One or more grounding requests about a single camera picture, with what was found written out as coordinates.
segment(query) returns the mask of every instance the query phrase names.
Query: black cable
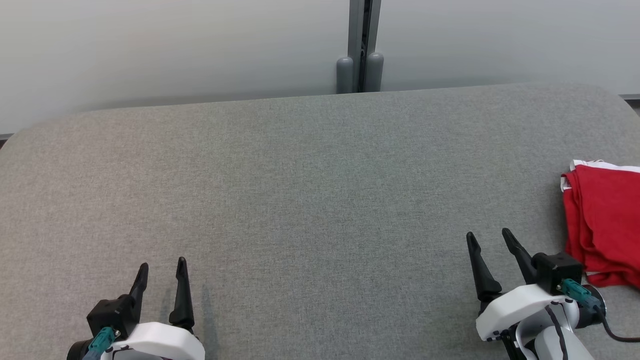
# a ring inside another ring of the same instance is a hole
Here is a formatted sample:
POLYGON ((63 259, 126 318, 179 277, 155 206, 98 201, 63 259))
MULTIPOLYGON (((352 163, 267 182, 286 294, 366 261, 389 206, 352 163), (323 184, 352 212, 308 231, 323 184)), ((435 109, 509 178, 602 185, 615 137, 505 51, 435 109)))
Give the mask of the black cable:
POLYGON ((556 318, 556 314, 551 310, 549 305, 545 306, 545 310, 551 317, 551 322, 554 323, 554 327, 556 328, 556 332, 558 333, 558 337, 560 337, 560 350, 562 350, 562 360, 569 360, 569 355, 566 352, 566 343, 564 342, 564 334, 562 333, 562 328, 560 328, 560 323, 556 318))
POLYGON ((607 323, 607 318, 604 316, 604 314, 602 313, 602 310, 600 310, 600 307, 595 305, 593 306, 593 309, 596 311, 596 313, 598 314, 598 316, 600 317, 600 319, 602 320, 602 325, 604 326, 604 331, 607 332, 607 334, 616 341, 622 341, 623 343, 640 343, 640 338, 622 338, 621 336, 615 335, 612 331, 611 328, 609 327, 609 323, 607 323))

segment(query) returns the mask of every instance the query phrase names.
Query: folded fabric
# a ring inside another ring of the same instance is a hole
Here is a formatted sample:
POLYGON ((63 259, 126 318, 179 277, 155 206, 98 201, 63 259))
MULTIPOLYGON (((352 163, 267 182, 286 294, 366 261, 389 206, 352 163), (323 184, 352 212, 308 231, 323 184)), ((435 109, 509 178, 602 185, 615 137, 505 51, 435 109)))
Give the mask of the folded fabric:
POLYGON ((640 288, 640 167, 573 160, 561 178, 566 251, 596 286, 640 288))

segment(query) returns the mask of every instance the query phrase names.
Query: red cloth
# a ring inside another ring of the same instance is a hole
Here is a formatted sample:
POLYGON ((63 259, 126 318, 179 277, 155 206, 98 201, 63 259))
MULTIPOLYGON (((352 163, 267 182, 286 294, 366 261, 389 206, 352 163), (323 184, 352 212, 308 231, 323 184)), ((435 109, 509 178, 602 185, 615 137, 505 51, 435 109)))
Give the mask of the red cloth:
POLYGON ((577 165, 564 175, 566 251, 595 286, 640 288, 640 173, 577 165))

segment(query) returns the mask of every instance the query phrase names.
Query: white partition panel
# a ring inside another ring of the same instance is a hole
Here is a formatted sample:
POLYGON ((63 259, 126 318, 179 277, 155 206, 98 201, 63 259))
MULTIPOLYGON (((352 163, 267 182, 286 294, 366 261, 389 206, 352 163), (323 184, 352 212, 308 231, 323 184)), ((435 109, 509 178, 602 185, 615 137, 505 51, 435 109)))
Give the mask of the white partition panel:
POLYGON ((640 1, 382 0, 382 90, 575 81, 640 94, 640 1))
POLYGON ((344 0, 0 0, 0 133, 70 111, 334 94, 348 24, 344 0))

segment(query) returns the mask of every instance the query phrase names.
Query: gray fabric surface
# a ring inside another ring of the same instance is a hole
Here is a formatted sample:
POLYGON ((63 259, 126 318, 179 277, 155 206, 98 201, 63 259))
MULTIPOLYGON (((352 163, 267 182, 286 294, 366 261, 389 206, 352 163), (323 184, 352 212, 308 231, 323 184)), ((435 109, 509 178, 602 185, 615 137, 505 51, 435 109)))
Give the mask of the gray fabric surface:
MULTIPOLYGON (((504 85, 84 113, 0 151, 0 358, 63 359, 85 316, 150 278, 167 322, 185 256, 208 359, 506 359, 477 337, 465 233, 505 290, 500 235, 566 238, 569 161, 640 165, 640 121, 582 85, 504 85)), ((603 290, 614 332, 640 293, 603 290)), ((597 359, 637 359, 600 326, 597 359)))

